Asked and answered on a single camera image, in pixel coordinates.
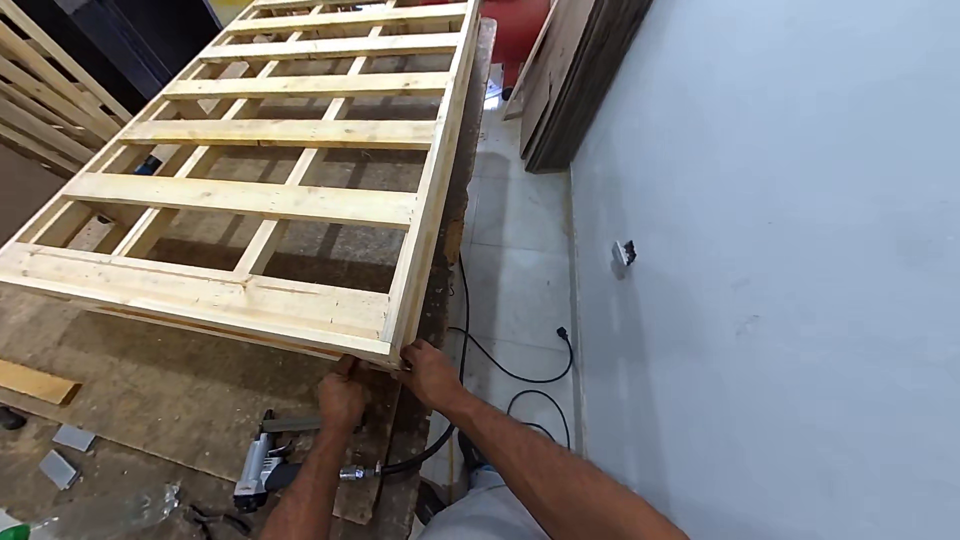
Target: wooden pallet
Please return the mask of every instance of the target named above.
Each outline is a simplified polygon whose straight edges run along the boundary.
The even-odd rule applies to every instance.
[[[132,117],[13,0],[0,13],[0,143],[70,178]]]
[[[478,0],[361,3],[255,0],[0,250],[0,282],[133,319],[398,368],[399,348],[417,333]],[[372,68],[384,57],[423,55],[449,58],[449,68]],[[287,75],[298,62],[329,59],[352,61],[343,74]],[[439,107],[435,119],[349,119],[354,99],[370,96],[426,96]],[[304,97],[330,100],[322,119],[258,117],[264,100]],[[157,145],[178,146],[153,177],[131,174]],[[302,151],[284,184],[205,179],[220,151],[236,146]],[[419,185],[414,192],[303,185],[333,148],[424,152]],[[232,270],[150,259],[182,210],[262,222]],[[113,227],[92,251],[76,248],[75,236],[97,214]],[[291,220],[404,231],[389,292],[264,276]]]

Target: red object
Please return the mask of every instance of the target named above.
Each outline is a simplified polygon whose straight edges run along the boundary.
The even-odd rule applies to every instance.
[[[445,0],[422,0],[422,4],[445,4]],[[486,0],[480,14],[496,20],[493,63],[503,63],[503,87],[513,88],[520,65],[527,61],[540,28],[550,13],[550,0]]]

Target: gray pants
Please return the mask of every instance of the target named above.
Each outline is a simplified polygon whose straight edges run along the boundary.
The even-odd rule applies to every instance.
[[[492,468],[470,475],[467,496],[430,520],[420,540],[549,540]]]

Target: forearm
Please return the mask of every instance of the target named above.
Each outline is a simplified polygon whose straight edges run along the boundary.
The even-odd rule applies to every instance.
[[[441,413],[480,448],[552,538],[686,538],[591,463],[469,393]]]
[[[348,441],[349,431],[328,429],[317,435],[297,479],[270,514],[261,540],[317,540],[329,535]]]

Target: black power cord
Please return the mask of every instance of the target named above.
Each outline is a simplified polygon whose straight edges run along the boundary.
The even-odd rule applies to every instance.
[[[457,261],[460,263],[460,276],[464,280],[464,303],[467,305],[467,317],[464,319],[464,326],[468,329],[470,328],[470,291],[467,289],[467,272],[464,270],[464,258],[463,255],[457,256]],[[460,384],[464,383],[464,371],[467,369],[467,341],[464,340],[464,347],[460,352]],[[381,471],[381,475],[395,475],[397,473],[402,473],[404,471],[409,471],[415,467],[420,466],[424,461],[429,459],[440,451],[444,447],[446,441],[450,440],[450,437],[453,436],[453,430],[455,427],[451,422],[447,426],[444,434],[437,439],[437,442],[430,445],[430,448],[424,450],[422,453],[417,454],[406,461],[400,461],[393,465],[387,465]]]
[[[472,334],[470,334],[470,291],[469,291],[469,288],[467,287],[467,269],[464,267],[463,255],[459,255],[457,257],[457,261],[460,263],[460,277],[463,279],[463,283],[464,283],[464,304],[466,305],[466,308],[467,308],[467,315],[464,318],[464,328],[450,327],[449,329],[455,330],[455,331],[461,331],[465,336],[464,346],[460,352],[460,384],[463,384],[464,382],[464,372],[467,369],[467,345],[470,340],[472,340],[473,343],[477,347],[479,347],[481,351],[483,351],[483,354],[486,355],[491,362],[493,362],[493,365],[495,365],[497,368],[500,369],[500,371],[507,374],[509,377],[512,377],[516,380],[522,380],[524,382],[529,382],[531,384],[548,384],[550,382],[556,382],[557,380],[560,380],[566,377],[566,374],[570,373],[570,369],[573,368],[573,346],[570,344],[570,338],[567,335],[566,329],[564,327],[560,327],[557,329],[557,335],[566,343],[566,348],[570,353],[570,360],[566,364],[566,369],[564,369],[564,372],[552,379],[543,379],[543,380],[527,379],[525,377],[521,377],[520,375],[512,373],[510,370],[503,367],[500,364],[500,362],[496,361],[496,358],[494,358],[490,353],[488,353],[487,350],[484,349],[483,345],[480,345],[480,342],[478,342],[476,338],[473,337]],[[510,404],[507,405],[507,415],[510,415],[510,411],[513,409],[514,403],[516,402],[517,398],[524,396],[526,394],[540,394],[546,399],[550,400],[550,403],[552,403],[553,406],[557,408],[557,411],[560,412],[561,419],[564,421],[564,431],[566,432],[566,447],[569,450],[570,449],[570,427],[566,422],[566,415],[564,414],[564,410],[560,407],[557,401],[554,400],[552,397],[550,397],[550,395],[547,394],[546,392],[541,392],[539,390],[524,390],[522,392],[519,392],[510,400]],[[544,433],[546,433],[548,437],[550,437],[550,440],[552,440],[553,442],[557,442],[557,439],[553,436],[553,434],[550,433],[550,431],[547,430],[547,428],[541,426],[540,424],[536,424],[533,422],[522,422],[522,424],[524,426],[529,426],[531,428],[536,428],[538,430],[543,431]],[[383,476],[395,475],[397,473],[409,471],[415,467],[420,466],[424,461],[432,457],[434,454],[439,452],[441,448],[444,447],[444,444],[446,444],[446,442],[450,440],[450,437],[453,436],[453,431],[455,429],[456,428],[451,423],[446,428],[446,431],[444,431],[444,433],[440,435],[440,438],[438,438],[436,442],[430,445],[430,448],[427,448],[422,453],[417,454],[414,457],[407,459],[406,461],[401,461],[393,465],[385,466],[381,474]]]
[[[539,391],[539,390],[532,390],[532,389],[531,389],[531,390],[524,390],[524,391],[516,394],[516,395],[510,400],[510,404],[507,405],[507,415],[508,415],[508,416],[510,415],[510,411],[511,411],[511,409],[514,408],[514,403],[516,403],[517,398],[519,398],[520,396],[524,396],[524,395],[526,395],[526,394],[540,394],[540,395],[543,396],[544,398],[550,400],[550,403],[552,403],[553,406],[556,407],[558,411],[560,411],[560,417],[564,420],[564,431],[566,432],[566,449],[567,449],[567,450],[570,450],[570,427],[566,424],[566,415],[564,414],[564,410],[560,408],[560,404],[557,403],[557,400],[555,400],[555,399],[553,399],[552,397],[550,397],[550,395],[547,394],[546,392],[541,392],[541,391]],[[543,427],[543,426],[541,426],[540,424],[535,424],[535,423],[533,423],[533,422],[523,422],[522,424],[523,424],[524,426],[530,426],[531,428],[537,428],[538,430],[543,431],[544,433],[547,434],[548,437],[550,437],[550,440],[552,440],[553,442],[557,442],[557,439],[553,438],[553,434],[550,433],[550,431],[547,431],[546,428]]]

